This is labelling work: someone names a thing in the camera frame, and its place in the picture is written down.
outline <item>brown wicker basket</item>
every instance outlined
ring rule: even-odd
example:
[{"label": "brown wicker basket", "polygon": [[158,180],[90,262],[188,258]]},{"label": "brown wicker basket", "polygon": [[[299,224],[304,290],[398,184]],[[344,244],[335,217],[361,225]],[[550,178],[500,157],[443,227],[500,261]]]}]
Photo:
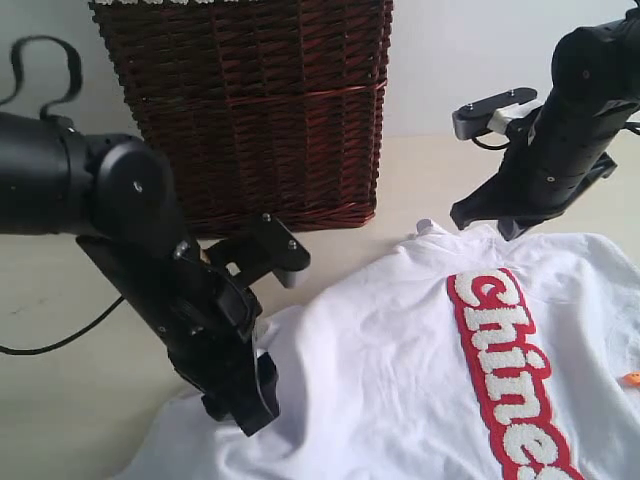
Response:
[{"label": "brown wicker basket", "polygon": [[373,217],[392,0],[91,7],[196,234],[261,212],[298,231]]}]

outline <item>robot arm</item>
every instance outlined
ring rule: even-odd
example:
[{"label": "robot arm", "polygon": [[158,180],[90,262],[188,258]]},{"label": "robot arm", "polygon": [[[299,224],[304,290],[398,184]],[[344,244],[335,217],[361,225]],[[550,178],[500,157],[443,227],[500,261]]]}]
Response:
[{"label": "robot arm", "polygon": [[509,138],[499,172],[451,216],[460,229],[498,220],[507,240],[561,216],[617,165],[606,154],[640,110],[640,9],[624,20],[579,28],[559,43],[553,90],[533,103],[535,90],[517,89],[454,113],[460,140],[496,131]]},{"label": "robot arm", "polygon": [[[71,99],[82,85],[77,52],[32,37],[13,47],[17,85],[9,100],[20,90],[20,50],[32,40],[67,51]],[[168,161],[142,140],[82,135],[48,106],[39,120],[0,113],[0,234],[63,232],[77,235],[166,345],[210,416],[232,416],[247,435],[278,416],[277,370],[267,353],[256,358],[262,309],[249,287],[270,272],[293,287],[310,256],[276,218],[265,214],[249,234],[203,251],[186,227]],[[235,276],[230,263],[240,269]]]}]

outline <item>orange object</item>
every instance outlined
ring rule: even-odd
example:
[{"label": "orange object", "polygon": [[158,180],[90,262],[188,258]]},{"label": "orange object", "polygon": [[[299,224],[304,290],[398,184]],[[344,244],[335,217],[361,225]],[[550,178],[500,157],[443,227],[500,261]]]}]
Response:
[{"label": "orange object", "polygon": [[640,387],[640,372],[630,373],[623,378],[625,385],[629,387]]}]

